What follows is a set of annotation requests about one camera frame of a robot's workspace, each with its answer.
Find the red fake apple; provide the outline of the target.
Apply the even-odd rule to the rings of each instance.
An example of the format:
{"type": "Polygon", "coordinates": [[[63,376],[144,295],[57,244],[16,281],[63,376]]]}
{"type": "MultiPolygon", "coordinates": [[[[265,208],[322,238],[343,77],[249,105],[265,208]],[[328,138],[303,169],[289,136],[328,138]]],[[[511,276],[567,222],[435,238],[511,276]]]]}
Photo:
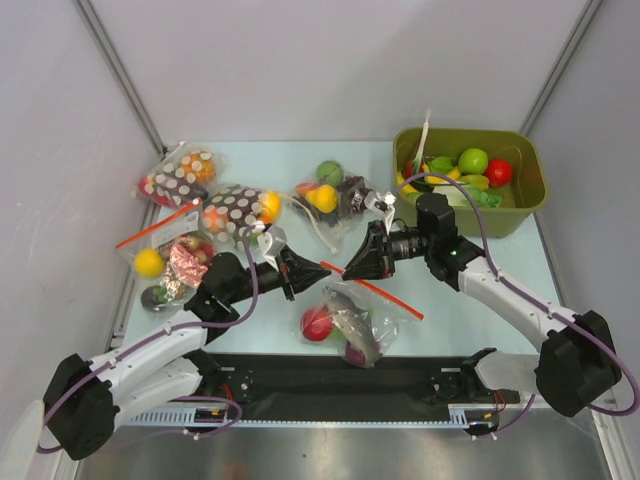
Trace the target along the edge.
{"type": "Polygon", "coordinates": [[[307,309],[300,320],[302,335],[311,342],[326,340],[330,336],[333,327],[332,317],[324,306],[307,309]]]}

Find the grey fake fish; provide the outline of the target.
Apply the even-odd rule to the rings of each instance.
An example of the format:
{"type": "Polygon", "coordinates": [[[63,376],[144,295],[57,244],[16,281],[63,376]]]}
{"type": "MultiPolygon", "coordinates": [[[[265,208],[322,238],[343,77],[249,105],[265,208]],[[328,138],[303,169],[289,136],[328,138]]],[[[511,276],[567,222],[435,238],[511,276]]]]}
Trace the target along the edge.
{"type": "Polygon", "coordinates": [[[344,337],[345,360],[356,367],[371,368],[382,354],[369,313],[349,296],[332,288],[325,291],[324,299],[332,323],[344,337]]]}

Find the clear orange-zip plastic bag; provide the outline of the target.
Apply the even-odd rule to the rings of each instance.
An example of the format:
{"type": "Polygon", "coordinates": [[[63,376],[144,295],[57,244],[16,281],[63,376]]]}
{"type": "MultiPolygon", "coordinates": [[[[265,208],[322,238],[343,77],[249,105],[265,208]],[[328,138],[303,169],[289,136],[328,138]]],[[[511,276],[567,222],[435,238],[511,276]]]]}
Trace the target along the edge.
{"type": "Polygon", "coordinates": [[[387,353],[404,323],[424,314],[366,280],[346,281],[343,269],[323,261],[331,275],[319,282],[318,300],[298,321],[301,340],[331,345],[348,364],[370,369],[387,353]]]}

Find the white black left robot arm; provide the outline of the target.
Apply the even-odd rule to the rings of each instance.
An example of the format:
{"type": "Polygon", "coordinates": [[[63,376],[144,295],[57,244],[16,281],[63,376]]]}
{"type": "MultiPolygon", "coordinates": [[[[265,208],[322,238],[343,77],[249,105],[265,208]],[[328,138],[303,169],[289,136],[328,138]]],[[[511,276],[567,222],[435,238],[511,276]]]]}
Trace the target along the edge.
{"type": "Polygon", "coordinates": [[[259,295],[273,290],[293,300],[329,274],[289,247],[272,263],[243,265],[233,253],[215,255],[190,300],[146,337],[89,360],[72,354],[60,362],[43,397],[43,423],[58,444],[38,452],[82,460],[146,410],[191,395],[211,399],[220,376],[202,349],[248,319],[235,304],[255,307],[259,295]]]}

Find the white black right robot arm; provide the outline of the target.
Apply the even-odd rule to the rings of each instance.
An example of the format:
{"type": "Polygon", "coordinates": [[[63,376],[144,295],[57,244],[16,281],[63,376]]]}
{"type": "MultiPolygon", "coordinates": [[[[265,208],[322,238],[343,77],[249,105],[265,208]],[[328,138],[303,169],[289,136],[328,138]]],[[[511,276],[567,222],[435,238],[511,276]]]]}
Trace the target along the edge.
{"type": "Polygon", "coordinates": [[[379,217],[368,224],[343,279],[386,279],[397,262],[421,258],[433,277],[487,306],[536,350],[526,360],[503,360],[498,351],[484,354],[461,376],[469,399],[484,401],[503,388],[520,390],[541,395],[557,413],[573,417],[621,380],[611,332],[600,314],[577,314],[505,275],[488,249],[459,234],[444,195],[421,195],[416,225],[398,231],[391,228],[394,201],[391,193],[366,197],[366,207],[379,217]]]}

